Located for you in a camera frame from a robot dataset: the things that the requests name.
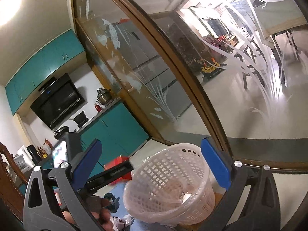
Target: human hand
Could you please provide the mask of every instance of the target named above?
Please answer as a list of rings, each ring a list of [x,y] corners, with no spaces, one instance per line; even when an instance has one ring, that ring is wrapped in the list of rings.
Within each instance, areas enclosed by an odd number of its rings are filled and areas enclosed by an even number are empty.
[[[110,202],[106,199],[101,199],[101,210],[100,213],[97,212],[91,212],[91,214],[94,216],[95,219],[97,219],[102,227],[106,230],[106,231],[113,231],[113,223],[110,221],[110,212],[108,209],[105,209],[104,207],[108,206],[110,204]],[[71,224],[76,224],[76,222],[74,221],[72,215],[70,214],[70,212],[64,211],[62,212],[64,215],[64,218]]]

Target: kitchen counter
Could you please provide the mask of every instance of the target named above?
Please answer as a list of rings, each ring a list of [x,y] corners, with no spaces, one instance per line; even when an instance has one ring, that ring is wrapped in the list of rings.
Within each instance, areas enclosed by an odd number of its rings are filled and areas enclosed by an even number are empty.
[[[110,108],[112,108],[114,105],[116,105],[118,102],[121,101],[121,98],[116,98],[112,102],[110,102],[108,105],[106,105],[100,112],[98,112],[95,116],[93,116],[91,119],[89,119],[81,128],[76,130],[76,133],[82,132],[87,126],[89,126],[93,121],[95,121],[98,117],[100,117],[102,114],[104,114],[106,111],[108,111]]]

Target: finger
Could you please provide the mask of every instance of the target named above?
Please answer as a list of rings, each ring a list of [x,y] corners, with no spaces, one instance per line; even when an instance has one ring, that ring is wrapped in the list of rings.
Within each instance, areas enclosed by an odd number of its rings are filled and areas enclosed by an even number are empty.
[[[104,198],[101,198],[101,199],[100,199],[100,204],[101,204],[102,208],[104,208],[104,207],[109,206],[111,203],[110,203],[109,200],[104,199]]]
[[[104,221],[109,221],[110,217],[111,217],[111,214],[110,214],[109,210],[107,210],[105,208],[102,208],[101,211],[100,211],[100,217]]]
[[[100,215],[97,212],[91,212],[95,219],[98,219]]]
[[[64,215],[65,220],[67,220],[69,223],[76,224],[70,212],[64,211],[62,214]]]
[[[106,231],[113,231],[113,223],[111,221],[104,223],[102,226]]]

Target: tablet screen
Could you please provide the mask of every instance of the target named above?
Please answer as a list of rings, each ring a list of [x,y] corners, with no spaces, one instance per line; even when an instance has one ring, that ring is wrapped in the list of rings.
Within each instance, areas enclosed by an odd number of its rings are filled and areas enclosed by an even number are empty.
[[[67,161],[67,148],[65,141],[62,141],[55,146],[52,151],[52,158],[54,161],[54,167],[59,167],[62,162]]]

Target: plastic laundry basket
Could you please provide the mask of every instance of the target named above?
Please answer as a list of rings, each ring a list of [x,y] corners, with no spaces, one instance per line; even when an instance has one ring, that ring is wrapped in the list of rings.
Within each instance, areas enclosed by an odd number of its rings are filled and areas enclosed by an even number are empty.
[[[124,189],[125,208],[147,223],[175,226],[201,222],[215,206],[209,171],[198,146],[172,145],[144,160],[134,172]]]

